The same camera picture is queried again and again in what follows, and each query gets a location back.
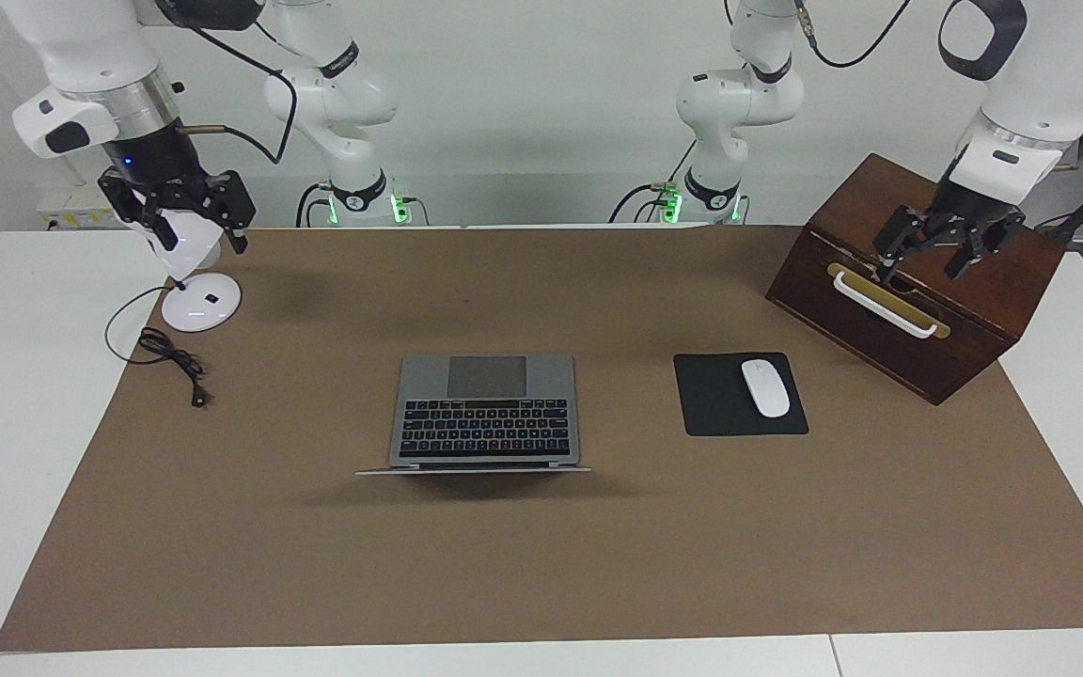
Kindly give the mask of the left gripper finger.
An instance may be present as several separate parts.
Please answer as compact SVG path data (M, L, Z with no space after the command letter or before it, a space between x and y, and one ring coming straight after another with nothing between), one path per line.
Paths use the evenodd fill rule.
M954 281L984 258L1000 253L1023 230L1026 214L1006 214L988 223L957 218L953 223L958 232L958 252L945 262L944 273Z
M878 283L889 283L897 274L898 266L906 258L916 256L927 248L923 230L927 226L927 214L908 206L899 206L890 214L885 225L873 239L873 248L880 262L875 270Z

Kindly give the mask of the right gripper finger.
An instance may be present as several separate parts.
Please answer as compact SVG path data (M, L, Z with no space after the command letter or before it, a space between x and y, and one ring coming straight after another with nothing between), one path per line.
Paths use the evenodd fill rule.
M126 226L139 226L155 235L164 250L177 248L175 229L164 218L166 184L162 181L128 181L115 168L107 168L97 178L97 185Z
M240 173L227 170L208 175L208 219L222 227L233 253L242 256L248 248L246 229L255 220L257 207L245 187Z

